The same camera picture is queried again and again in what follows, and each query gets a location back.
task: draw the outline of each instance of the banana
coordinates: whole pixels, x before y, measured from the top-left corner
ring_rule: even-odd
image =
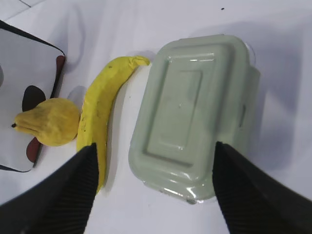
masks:
[[[133,71],[139,65],[149,63],[142,56],[116,58],[104,67],[86,92],[78,128],[77,151],[96,143],[99,172],[97,193],[105,179],[107,123],[114,98]]]

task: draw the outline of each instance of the pear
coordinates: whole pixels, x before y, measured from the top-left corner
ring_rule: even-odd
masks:
[[[64,98],[51,98],[34,109],[19,113],[12,127],[32,134],[47,146],[60,146],[73,140],[78,132],[80,111]]]

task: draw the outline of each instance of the white surface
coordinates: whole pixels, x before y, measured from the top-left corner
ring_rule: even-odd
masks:
[[[15,116],[22,112],[24,92],[29,85],[40,88],[46,98],[51,96],[57,70],[56,58],[63,54],[54,47],[3,29],[0,29],[0,38],[3,71],[0,87],[0,165],[26,172],[34,165],[26,157],[26,148],[34,137],[18,133],[11,124]]]
[[[19,0],[0,0],[0,20],[7,20],[28,8]]]
[[[29,6],[34,6],[42,1],[45,1],[45,0],[23,0],[23,2],[28,4]]]
[[[61,97],[77,86],[88,87],[115,57],[139,53],[153,58],[179,38],[241,37],[253,47],[262,73],[249,157],[312,199],[311,8],[309,0],[48,0],[8,22],[67,54]],[[135,120],[128,119],[126,104],[131,82],[116,100],[108,186],[95,199],[86,233],[228,233],[216,202],[185,204],[144,187],[130,172],[127,121]],[[131,104],[140,105],[138,99]],[[74,153],[74,142],[44,148],[31,172],[1,171],[0,186],[6,189],[0,191],[0,202],[32,187]]]

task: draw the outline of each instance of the plastic food container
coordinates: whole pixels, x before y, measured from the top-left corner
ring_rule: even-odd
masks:
[[[234,36],[181,39],[152,64],[129,151],[148,187],[191,204],[215,195],[215,143],[246,153],[260,73]]]

